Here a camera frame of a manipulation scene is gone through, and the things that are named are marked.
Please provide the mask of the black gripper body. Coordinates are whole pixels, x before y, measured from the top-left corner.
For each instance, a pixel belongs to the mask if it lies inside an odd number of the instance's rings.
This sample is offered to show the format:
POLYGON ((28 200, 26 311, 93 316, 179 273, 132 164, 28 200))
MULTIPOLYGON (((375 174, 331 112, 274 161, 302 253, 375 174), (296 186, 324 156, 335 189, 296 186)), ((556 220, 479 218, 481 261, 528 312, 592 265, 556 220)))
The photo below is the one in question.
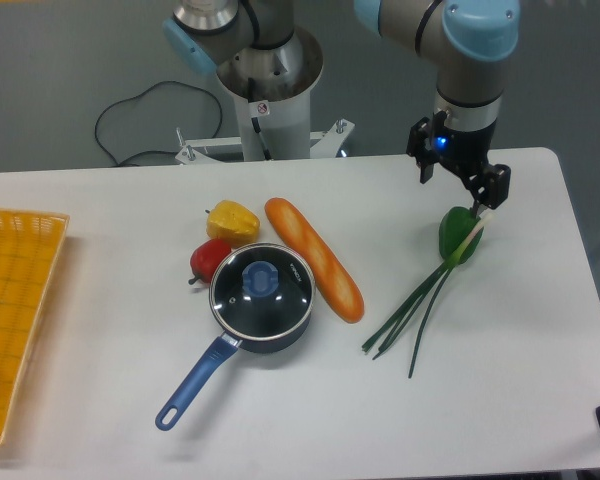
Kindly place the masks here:
POLYGON ((490 164, 488 152, 496 122, 479 130, 464 131, 445 124, 450 116, 440 111, 432 118, 417 121, 410 129, 406 153, 415 159, 418 151, 431 150, 437 156, 436 164, 457 176, 464 186, 472 186, 484 166, 490 164))

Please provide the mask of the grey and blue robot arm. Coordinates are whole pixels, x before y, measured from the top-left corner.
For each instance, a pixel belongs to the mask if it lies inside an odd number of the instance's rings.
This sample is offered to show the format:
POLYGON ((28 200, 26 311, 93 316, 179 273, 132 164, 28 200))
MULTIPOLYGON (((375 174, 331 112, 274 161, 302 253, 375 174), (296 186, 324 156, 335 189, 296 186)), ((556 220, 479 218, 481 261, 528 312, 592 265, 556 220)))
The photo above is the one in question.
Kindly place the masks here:
MULTIPOLYGON (((432 115, 410 129, 406 152, 422 181, 436 167, 458 177, 473 209, 508 196, 511 171, 488 159, 509 60, 518 42, 516 1, 358 1, 359 21, 432 62, 432 115)), ((289 1, 180 1, 164 21, 172 49, 195 72, 215 75, 234 100, 246 160, 304 159, 310 93, 324 57, 289 1)))

